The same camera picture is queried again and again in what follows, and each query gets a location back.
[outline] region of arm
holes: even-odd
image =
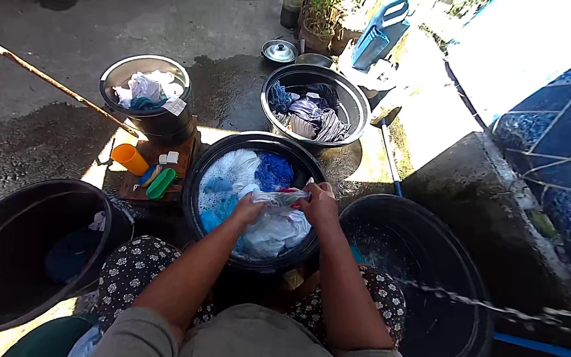
[[[165,318],[181,343],[191,317],[215,284],[235,242],[262,207],[263,203],[250,203],[250,194],[244,196],[230,217],[163,270],[132,306],[146,307]]]
[[[394,340],[363,283],[338,221],[328,183],[309,183],[310,201],[298,200],[321,244],[321,300],[329,345],[336,349],[392,349]]]

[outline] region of bar of soap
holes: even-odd
[[[169,151],[167,154],[167,163],[177,164],[179,158],[179,152],[177,151]]]

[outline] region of blue hose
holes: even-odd
[[[537,341],[527,340],[521,337],[500,334],[499,332],[495,333],[495,339],[498,341],[507,342],[509,344],[514,344],[521,347],[534,349],[535,351],[554,354],[555,356],[571,357],[571,349],[567,349],[565,347],[560,347],[557,345],[544,344],[543,342],[537,342]]]

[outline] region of water stream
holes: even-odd
[[[564,332],[571,332],[571,311],[567,310],[556,310],[550,307],[543,307],[542,313],[532,316],[519,310],[512,309],[509,307],[496,307],[493,306],[488,301],[479,301],[473,298],[461,296],[454,292],[449,292],[443,288],[434,288],[427,285],[421,285],[415,281],[402,280],[399,278],[393,278],[398,283],[408,285],[414,288],[418,288],[425,294],[433,294],[438,298],[448,298],[452,302],[460,302],[467,305],[479,306],[493,312],[500,314],[502,317],[506,318],[511,322],[522,322],[522,323],[543,323],[546,325],[552,325],[558,327]]]

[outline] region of gray shirt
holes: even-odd
[[[361,350],[345,357],[401,357],[398,351]],[[236,305],[185,334],[182,346],[166,320],[140,307],[125,310],[100,340],[93,357],[329,357],[303,325],[254,304]]]

